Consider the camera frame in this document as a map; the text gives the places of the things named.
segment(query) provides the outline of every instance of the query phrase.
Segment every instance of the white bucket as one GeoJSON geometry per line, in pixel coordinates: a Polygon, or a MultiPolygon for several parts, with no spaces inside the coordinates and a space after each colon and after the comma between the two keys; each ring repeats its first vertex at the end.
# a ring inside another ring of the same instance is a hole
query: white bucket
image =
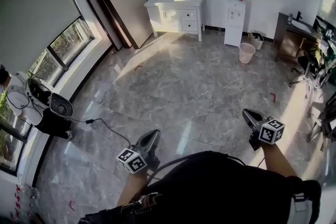
{"type": "Polygon", "coordinates": [[[239,45],[239,61],[242,63],[249,63],[253,54],[256,52],[256,48],[249,43],[241,43],[239,45]]]}

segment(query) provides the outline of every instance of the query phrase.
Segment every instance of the window frame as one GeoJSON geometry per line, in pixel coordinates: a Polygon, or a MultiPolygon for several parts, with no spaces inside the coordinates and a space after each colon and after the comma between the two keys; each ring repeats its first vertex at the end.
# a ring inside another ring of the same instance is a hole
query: window frame
{"type": "MultiPolygon", "coordinates": [[[[61,72],[59,73],[59,75],[57,76],[57,78],[55,79],[55,81],[52,83],[52,86],[55,87],[56,84],[59,82],[59,80],[61,79],[61,77],[65,74],[66,71],[69,70],[69,67],[71,66],[71,64],[76,60],[76,58],[85,50],[85,48],[95,39],[95,37],[92,34],[91,29],[89,28],[89,26],[87,25],[86,21],[84,20],[83,16],[80,14],[74,21],[72,21],[65,29],[63,29],[63,31],[49,44],[49,46],[47,46],[47,50],[49,55],[51,55],[51,57],[53,58],[53,60],[55,61],[55,63],[61,68],[61,72]],[[70,61],[65,64],[61,58],[57,55],[57,53],[54,51],[54,49],[51,47],[51,44],[54,43],[54,41],[61,35],[63,34],[63,32],[65,30],[67,30],[75,21],[77,21],[78,19],[81,19],[82,22],[85,24],[85,26],[87,27],[88,30],[88,34],[89,34],[89,38],[88,40],[85,42],[84,45],[82,45],[82,47],[71,57],[70,61]]],[[[20,160],[21,160],[21,156],[23,153],[23,149],[25,147],[25,145],[27,144],[27,138],[32,130],[33,126],[30,124],[28,130],[26,131],[26,133],[24,135],[19,134],[19,132],[17,130],[15,130],[12,126],[10,126],[8,123],[0,120],[0,131],[4,130],[7,134],[11,135],[13,138],[18,139],[19,141],[21,141],[22,147],[20,150],[20,154],[18,157],[18,161],[15,167],[15,171],[11,170],[7,167],[5,167],[2,163],[0,163],[0,170],[4,171],[10,175],[13,176],[17,176],[17,170],[20,164],[20,160]]]]}

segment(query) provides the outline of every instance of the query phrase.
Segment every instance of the window sill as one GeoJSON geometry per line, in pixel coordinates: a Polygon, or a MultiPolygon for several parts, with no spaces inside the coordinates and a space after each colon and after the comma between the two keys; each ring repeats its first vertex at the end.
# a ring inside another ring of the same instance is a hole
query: window sill
{"type": "MultiPolygon", "coordinates": [[[[54,91],[70,99],[91,68],[110,46],[111,42],[106,39],[91,41],[57,82],[54,91]]],[[[31,186],[48,138],[49,135],[32,128],[19,161],[17,176],[0,171],[0,178],[14,184],[31,186]]]]}

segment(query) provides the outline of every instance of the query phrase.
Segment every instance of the person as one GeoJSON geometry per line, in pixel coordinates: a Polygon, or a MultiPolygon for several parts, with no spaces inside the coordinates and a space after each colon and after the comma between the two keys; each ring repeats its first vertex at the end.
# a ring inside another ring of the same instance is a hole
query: person
{"type": "Polygon", "coordinates": [[[23,93],[17,91],[7,92],[7,89],[10,89],[12,86],[24,89],[27,79],[28,76],[23,72],[10,76],[6,69],[0,69],[0,84],[6,91],[6,101],[13,110],[14,115],[19,119],[27,119],[43,133],[71,140],[71,121],[52,113],[49,108],[44,109],[37,102],[29,99],[27,95],[23,95],[23,93]]]}
{"type": "Polygon", "coordinates": [[[145,169],[130,174],[116,208],[79,223],[315,223],[319,183],[301,180],[276,144],[261,146],[267,170],[203,152],[149,186],[145,169]]]}

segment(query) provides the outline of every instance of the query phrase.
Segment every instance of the office chair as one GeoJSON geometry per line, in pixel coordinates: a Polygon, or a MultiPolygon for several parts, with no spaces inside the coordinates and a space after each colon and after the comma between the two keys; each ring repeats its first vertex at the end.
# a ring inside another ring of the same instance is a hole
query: office chair
{"type": "Polygon", "coordinates": [[[300,72],[296,68],[292,68],[291,72],[297,72],[303,75],[302,80],[294,81],[288,84],[288,87],[292,87],[294,84],[304,83],[306,86],[306,97],[310,96],[311,91],[317,92],[318,89],[322,89],[331,75],[331,69],[336,65],[336,59],[329,63],[323,69],[318,68],[318,62],[315,57],[311,57],[307,52],[304,52],[304,56],[298,57],[298,62],[304,69],[304,73],[300,72]]]}
{"type": "Polygon", "coordinates": [[[307,143],[309,143],[316,135],[322,133],[323,143],[321,145],[320,151],[324,150],[325,141],[328,139],[331,142],[336,141],[336,92],[332,97],[326,102],[324,110],[320,113],[318,117],[313,114],[307,115],[312,116],[315,120],[310,133],[307,135],[307,143]]]}

